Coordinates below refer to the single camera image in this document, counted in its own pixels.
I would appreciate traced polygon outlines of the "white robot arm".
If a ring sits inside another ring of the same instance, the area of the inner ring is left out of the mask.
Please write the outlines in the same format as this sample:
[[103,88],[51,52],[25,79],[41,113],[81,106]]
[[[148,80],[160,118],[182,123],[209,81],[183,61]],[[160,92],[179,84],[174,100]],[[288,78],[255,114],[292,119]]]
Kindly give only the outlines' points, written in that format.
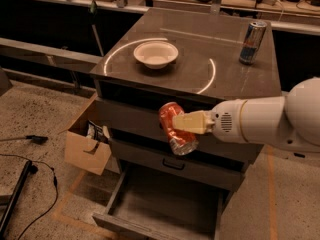
[[223,142],[319,153],[320,79],[305,80],[283,96],[224,101],[209,111],[177,115],[172,124],[176,130],[211,133]]

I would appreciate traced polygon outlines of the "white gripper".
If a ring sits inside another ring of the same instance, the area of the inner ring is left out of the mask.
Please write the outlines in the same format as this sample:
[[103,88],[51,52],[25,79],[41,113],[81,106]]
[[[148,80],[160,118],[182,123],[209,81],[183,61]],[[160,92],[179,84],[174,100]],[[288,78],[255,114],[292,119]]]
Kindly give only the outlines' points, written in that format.
[[213,135],[223,142],[244,143],[241,132],[240,112],[244,100],[224,101],[210,111],[195,111],[176,115],[172,118],[173,128],[194,134]]

